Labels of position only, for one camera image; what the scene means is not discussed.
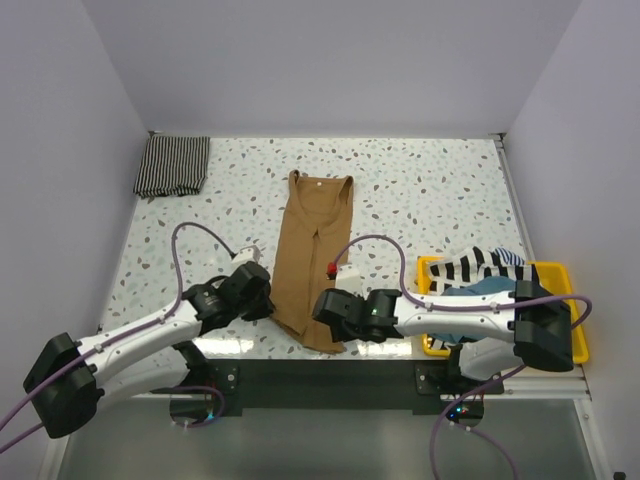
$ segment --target brown garment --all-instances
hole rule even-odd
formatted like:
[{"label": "brown garment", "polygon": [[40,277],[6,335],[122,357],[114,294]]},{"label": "brown garment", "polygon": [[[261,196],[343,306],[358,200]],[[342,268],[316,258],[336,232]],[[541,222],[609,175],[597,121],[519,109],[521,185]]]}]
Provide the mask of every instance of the brown garment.
[{"label": "brown garment", "polygon": [[276,265],[271,280],[271,316],[305,347],[344,351],[331,341],[327,325],[312,317],[320,293],[335,285],[327,265],[349,242],[353,216],[353,178],[301,177],[289,174],[289,201],[282,218]]}]

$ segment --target gray wall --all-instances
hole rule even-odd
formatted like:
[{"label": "gray wall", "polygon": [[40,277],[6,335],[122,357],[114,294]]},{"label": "gray wall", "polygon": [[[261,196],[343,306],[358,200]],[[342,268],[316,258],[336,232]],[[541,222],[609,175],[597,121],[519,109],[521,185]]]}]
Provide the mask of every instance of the gray wall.
[{"label": "gray wall", "polygon": [[594,301],[587,379],[613,465],[640,471],[640,3],[584,0],[507,136],[536,256]]},{"label": "gray wall", "polygon": [[84,0],[149,129],[504,132],[579,0]]},{"label": "gray wall", "polygon": [[[48,338],[96,328],[128,228],[145,129],[78,0],[0,6],[0,415]],[[37,423],[31,406],[0,434]],[[42,432],[0,457],[37,474]]]}]

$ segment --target plastic bin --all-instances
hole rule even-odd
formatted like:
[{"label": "plastic bin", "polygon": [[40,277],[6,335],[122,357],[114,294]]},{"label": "plastic bin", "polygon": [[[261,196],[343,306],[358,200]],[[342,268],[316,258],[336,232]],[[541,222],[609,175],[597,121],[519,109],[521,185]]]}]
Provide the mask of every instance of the plastic bin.
[{"label": "plastic bin", "polygon": [[[440,260],[442,257],[419,257],[418,258],[418,292],[421,294],[429,293],[429,285],[431,279],[427,275],[427,265],[430,262]],[[554,262],[531,262],[536,266],[538,276],[540,277],[540,284],[549,292],[555,295],[564,295],[573,293],[571,288],[571,281],[569,280],[569,274],[567,269],[561,263]],[[575,322],[578,319],[578,307],[575,300],[569,300],[567,302],[571,309],[571,321]],[[587,347],[587,340],[584,335],[584,329],[582,325],[575,328],[571,335],[573,344],[573,363],[580,364],[589,360],[589,348]],[[422,348],[427,355],[436,357],[448,357],[449,349],[436,350],[432,349],[433,339],[429,335],[422,335]]]}]

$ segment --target table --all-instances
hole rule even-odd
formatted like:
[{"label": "table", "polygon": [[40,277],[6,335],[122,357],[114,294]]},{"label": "table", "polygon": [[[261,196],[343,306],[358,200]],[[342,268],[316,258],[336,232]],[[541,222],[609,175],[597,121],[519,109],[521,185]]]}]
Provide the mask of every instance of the table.
[{"label": "table", "polygon": [[[101,328],[116,328],[172,301],[170,234],[182,221],[206,225],[234,250],[257,245],[261,263],[272,272],[293,169],[314,177],[354,177],[352,238],[387,233],[398,240],[409,260],[407,285],[414,286],[419,255],[446,256],[469,245],[525,255],[493,140],[214,138],[199,195],[137,202]],[[224,250],[199,230],[180,232],[178,250],[187,287],[230,273]],[[399,261],[390,245],[363,242],[351,249],[350,261],[367,291],[397,288]],[[418,338],[350,342],[339,355],[315,352],[269,319],[236,320],[196,344],[209,358],[424,358]]]}]

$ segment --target black and white striped cloth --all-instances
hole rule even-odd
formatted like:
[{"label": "black and white striped cloth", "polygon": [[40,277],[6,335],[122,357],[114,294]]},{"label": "black and white striped cloth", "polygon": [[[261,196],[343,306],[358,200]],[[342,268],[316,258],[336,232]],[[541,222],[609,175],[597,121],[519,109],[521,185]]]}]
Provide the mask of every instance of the black and white striped cloth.
[{"label": "black and white striped cloth", "polygon": [[494,252],[469,247],[457,255],[429,263],[427,269],[430,293],[442,294],[447,288],[475,285],[486,277],[508,277],[512,280],[539,282],[533,265],[507,265]]},{"label": "black and white striped cloth", "polygon": [[142,198],[200,193],[207,179],[210,144],[210,137],[152,136],[133,192]]}]

